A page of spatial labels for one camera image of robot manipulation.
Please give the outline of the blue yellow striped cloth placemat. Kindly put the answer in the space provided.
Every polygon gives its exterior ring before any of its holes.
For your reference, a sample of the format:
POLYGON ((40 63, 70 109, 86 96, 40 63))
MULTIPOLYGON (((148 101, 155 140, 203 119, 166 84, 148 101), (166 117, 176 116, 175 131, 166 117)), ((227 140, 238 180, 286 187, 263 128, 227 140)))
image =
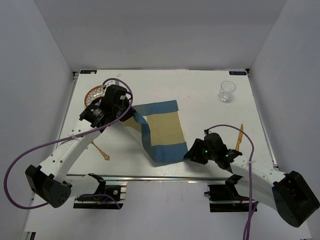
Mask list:
POLYGON ((140 104, 123 125, 140 133, 142 147, 156 163, 171 164, 184 160, 188 151, 176 100, 140 104))

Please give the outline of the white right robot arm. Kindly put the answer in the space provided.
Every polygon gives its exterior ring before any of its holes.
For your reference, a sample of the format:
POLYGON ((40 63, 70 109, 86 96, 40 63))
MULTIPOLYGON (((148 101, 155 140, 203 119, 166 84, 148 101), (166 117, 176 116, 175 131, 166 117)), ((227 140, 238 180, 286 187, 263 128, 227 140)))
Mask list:
POLYGON ((184 158, 199 164, 214 161, 231 173, 224 184, 212 184, 206 194, 211 201, 239 201, 252 198, 278 212, 292 227, 300 227, 317 209, 320 202, 303 178, 291 171, 285 173, 249 163, 235 149, 228 149, 217 133, 197 138, 184 158))

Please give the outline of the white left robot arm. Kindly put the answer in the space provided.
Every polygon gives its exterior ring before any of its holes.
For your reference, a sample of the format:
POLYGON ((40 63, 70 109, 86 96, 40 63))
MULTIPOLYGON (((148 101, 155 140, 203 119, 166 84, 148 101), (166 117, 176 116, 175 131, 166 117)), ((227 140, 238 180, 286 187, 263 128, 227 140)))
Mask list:
POLYGON ((54 208, 62 206, 70 197, 79 196, 99 200, 105 197, 106 183, 94 173, 69 178, 69 170, 98 138, 106 126, 124 121, 136 112, 128 99, 130 92, 120 85, 112 84, 104 96, 91 102, 79 115, 79 120, 56 150, 38 166, 30 165, 25 175, 31 190, 54 208))

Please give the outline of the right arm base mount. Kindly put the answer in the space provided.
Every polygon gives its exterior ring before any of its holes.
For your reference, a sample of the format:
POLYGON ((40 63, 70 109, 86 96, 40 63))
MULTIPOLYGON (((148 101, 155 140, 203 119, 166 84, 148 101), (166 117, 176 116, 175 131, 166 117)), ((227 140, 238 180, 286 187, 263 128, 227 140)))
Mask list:
POLYGON ((208 185, 204 196, 209 199, 211 213, 244 213, 249 211, 249 198, 239 195, 234 187, 226 184, 208 185))

